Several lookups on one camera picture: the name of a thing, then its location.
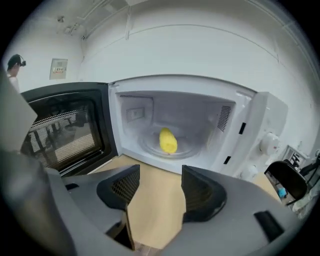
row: wooden table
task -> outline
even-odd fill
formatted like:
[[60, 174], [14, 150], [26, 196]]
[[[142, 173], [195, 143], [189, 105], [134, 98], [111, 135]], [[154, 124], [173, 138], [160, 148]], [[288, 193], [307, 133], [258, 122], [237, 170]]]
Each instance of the wooden table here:
[[[163, 249], [182, 228], [186, 201], [181, 175], [156, 168], [126, 155], [115, 157], [97, 172], [125, 165], [140, 165], [140, 186], [128, 206], [128, 218], [134, 241]], [[268, 178], [260, 173], [254, 183], [280, 199]]]

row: yellow toy food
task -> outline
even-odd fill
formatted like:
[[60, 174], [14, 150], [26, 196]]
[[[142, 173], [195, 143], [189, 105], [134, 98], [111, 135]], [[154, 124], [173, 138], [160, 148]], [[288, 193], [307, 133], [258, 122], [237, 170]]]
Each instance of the yellow toy food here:
[[166, 153], [175, 153], [178, 149], [178, 142], [172, 132], [164, 127], [159, 135], [160, 148]]

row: open microwave door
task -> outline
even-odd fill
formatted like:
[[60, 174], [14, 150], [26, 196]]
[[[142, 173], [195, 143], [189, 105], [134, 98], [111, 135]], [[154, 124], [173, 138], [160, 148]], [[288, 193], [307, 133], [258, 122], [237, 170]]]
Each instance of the open microwave door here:
[[23, 154], [61, 176], [88, 174], [118, 155], [107, 83], [61, 83], [22, 96], [37, 114]]

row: black cap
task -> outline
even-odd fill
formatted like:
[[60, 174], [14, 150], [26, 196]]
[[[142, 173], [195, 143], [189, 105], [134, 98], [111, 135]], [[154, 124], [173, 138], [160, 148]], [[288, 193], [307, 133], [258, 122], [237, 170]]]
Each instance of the black cap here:
[[8, 70], [12, 69], [13, 66], [18, 63], [20, 66], [22, 66], [22, 63], [21, 63], [21, 58], [20, 58], [20, 55], [19, 54], [15, 54], [13, 55], [9, 61], [8, 61]]

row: person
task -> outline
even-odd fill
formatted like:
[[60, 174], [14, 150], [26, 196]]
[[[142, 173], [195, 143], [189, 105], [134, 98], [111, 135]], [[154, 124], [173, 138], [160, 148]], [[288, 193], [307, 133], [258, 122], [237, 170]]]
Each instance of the person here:
[[8, 61], [7, 76], [18, 93], [20, 92], [20, 88], [17, 75], [21, 66], [23, 64], [19, 54], [13, 55]]

